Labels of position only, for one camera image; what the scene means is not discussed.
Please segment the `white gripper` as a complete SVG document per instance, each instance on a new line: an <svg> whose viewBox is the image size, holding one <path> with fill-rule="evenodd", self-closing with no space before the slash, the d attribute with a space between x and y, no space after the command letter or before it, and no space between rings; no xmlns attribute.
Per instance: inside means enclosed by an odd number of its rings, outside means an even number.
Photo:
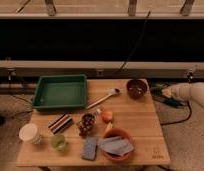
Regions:
<svg viewBox="0 0 204 171"><path fill-rule="evenodd" d="M173 97L176 100L188 101L191 98L190 88L189 83L179 83L172 85L170 89L164 88L162 94L167 98Z"/></svg>

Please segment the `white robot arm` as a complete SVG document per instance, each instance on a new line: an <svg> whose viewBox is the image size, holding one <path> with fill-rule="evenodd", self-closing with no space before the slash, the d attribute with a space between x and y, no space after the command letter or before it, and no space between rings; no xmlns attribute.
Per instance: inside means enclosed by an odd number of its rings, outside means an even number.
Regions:
<svg viewBox="0 0 204 171"><path fill-rule="evenodd" d="M164 88L162 94L180 101L193 100L204 108L204 82L174 84Z"/></svg>

